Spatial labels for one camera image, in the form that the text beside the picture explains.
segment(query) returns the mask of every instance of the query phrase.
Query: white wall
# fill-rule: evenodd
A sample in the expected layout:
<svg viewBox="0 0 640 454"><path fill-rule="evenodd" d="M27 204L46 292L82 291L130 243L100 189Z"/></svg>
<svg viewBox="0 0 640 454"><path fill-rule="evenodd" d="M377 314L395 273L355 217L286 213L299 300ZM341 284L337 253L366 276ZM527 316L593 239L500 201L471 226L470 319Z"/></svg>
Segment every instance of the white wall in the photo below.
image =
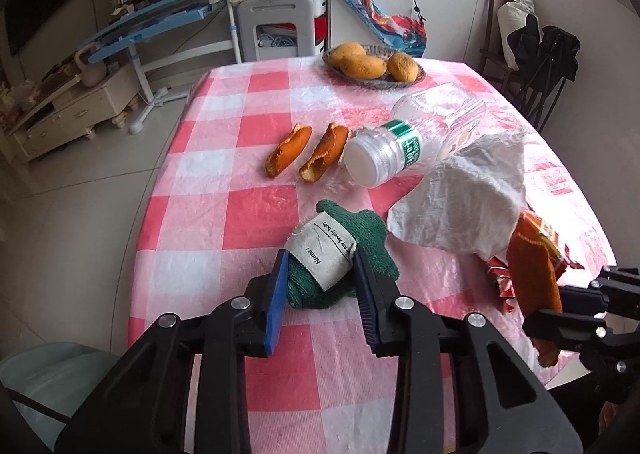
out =
<svg viewBox="0 0 640 454"><path fill-rule="evenodd" d="M109 0L69 0L44 23L18 55L12 57L4 30L4 13L0 11L0 59L7 77L12 84L19 84L25 76L38 81L51 66L71 54L76 44L104 27L110 12ZM156 37L147 44L140 45L138 51L142 62L172 53L187 38L203 29L210 20L209 17L202 22L177 28ZM228 17L223 12L180 50L228 38ZM175 73L203 67L211 68L233 62L233 60L233 52L229 50L167 66L156 71L150 78L156 81Z"/></svg>
<svg viewBox="0 0 640 454"><path fill-rule="evenodd" d="M617 0L534 0L581 43L543 137L578 183L619 264L640 263L640 18Z"/></svg>

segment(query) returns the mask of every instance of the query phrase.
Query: white metal desk frame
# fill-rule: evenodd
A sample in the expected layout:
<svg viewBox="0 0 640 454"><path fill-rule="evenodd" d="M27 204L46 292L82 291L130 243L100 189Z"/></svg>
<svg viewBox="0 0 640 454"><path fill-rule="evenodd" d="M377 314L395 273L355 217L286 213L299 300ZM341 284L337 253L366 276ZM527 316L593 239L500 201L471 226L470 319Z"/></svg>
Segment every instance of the white metal desk frame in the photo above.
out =
<svg viewBox="0 0 640 454"><path fill-rule="evenodd" d="M146 106L142 110L142 113L140 113L140 116L137 118L137 120L129 125L130 134L136 135L140 133L140 131L142 131L143 123L146 117L155 106L161 106L165 102L185 98L189 94L188 91L178 91L169 94L167 88L160 88L158 91L156 91L156 94L154 94L151 90L151 86L149 85L149 81L146 78L146 73L157 70L158 68L162 68L164 66L168 66L170 64L174 64L175 62L181 62L183 60L193 59L193 57L206 56L208 54L215 54L216 52L223 52L225 50L231 49L233 49L234 51L236 62L238 64L242 62L242 58L240 56L240 46L238 44L238 29L236 27L234 9L229 0L225 1L226 9L229 14L229 29L231 31L230 40L204 44L203 46L196 46L195 48L190 48L183 52L179 52L178 54L172 54L167 57L162 57L161 59L153 60L152 62L148 62L146 64L142 64L140 62L140 56L138 55L135 44L132 43L127 46L129 59L133 65L133 69L136 71L136 75L138 76L138 81L140 82L140 87L142 88L142 96L146 102ZM209 0L209 3L213 5L217 3L217 0Z"/></svg>

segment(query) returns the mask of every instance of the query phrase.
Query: green sock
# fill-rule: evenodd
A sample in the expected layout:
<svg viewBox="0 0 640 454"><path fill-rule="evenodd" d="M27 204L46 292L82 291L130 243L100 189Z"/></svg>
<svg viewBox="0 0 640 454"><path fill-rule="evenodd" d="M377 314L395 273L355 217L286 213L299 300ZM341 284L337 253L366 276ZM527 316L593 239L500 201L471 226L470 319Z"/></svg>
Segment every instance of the green sock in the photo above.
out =
<svg viewBox="0 0 640 454"><path fill-rule="evenodd" d="M349 231L359 247L367 253L371 268L377 274L398 280L399 272L395 262L386 251L386 225L372 210L349 212L328 199L316 204L318 214L326 212ZM333 306L342 297L355 296L355 285L351 275L345 275L329 290L322 291L309 271L293 256L289 256L289 279L287 300L294 308L322 309Z"/></svg>

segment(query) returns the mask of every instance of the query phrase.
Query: checkered tablecloth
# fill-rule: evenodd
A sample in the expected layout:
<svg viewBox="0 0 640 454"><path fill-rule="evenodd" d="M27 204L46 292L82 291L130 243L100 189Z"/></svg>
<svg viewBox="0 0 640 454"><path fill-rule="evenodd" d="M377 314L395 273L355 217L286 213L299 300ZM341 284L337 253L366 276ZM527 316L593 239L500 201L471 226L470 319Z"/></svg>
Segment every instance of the checkered tablecloth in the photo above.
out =
<svg viewBox="0 0 640 454"><path fill-rule="evenodd" d="M545 141L492 86L465 64L419 60L427 73L416 89L454 82L484 99L480 133L529 129L527 200L569 244L584 271L561 282L586 286L614 256L587 200ZM334 168L316 184L298 169L327 124L349 127L388 121L407 90L371 91L330 75L319 57L223 66L207 73L192 96L149 200L138 240L129 320L135 342L159 315L182 319L210 313L241 294L250 278L271 270L279 247L322 198L351 211L389 208L421 176L411 169L376 189L349 181ZM300 122L313 126L306 150L275 179L264 175L274 146ZM476 256L386 241L400 270L398 287L443 315L481 311L527 361L542 382L566 363L542 370L524 336L518 310L506 314L497 289ZM365 344L356 301L331 309L287 307L273 357L248 358L246 391L255 454L383 453L390 429L396 379L394 358L375 358ZM452 402L444 366L447 413ZM446 421L447 441L453 429Z"/></svg>

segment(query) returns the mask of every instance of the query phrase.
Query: white tissue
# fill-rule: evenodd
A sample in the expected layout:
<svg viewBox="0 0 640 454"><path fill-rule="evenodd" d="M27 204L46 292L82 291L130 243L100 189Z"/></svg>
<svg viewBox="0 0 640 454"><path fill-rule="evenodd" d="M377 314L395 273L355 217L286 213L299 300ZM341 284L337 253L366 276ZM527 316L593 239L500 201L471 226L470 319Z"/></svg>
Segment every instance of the white tissue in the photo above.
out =
<svg viewBox="0 0 640 454"><path fill-rule="evenodd" d="M436 164L392 206L388 229L402 241L484 260L505 251L526 206L525 134L482 136Z"/></svg>

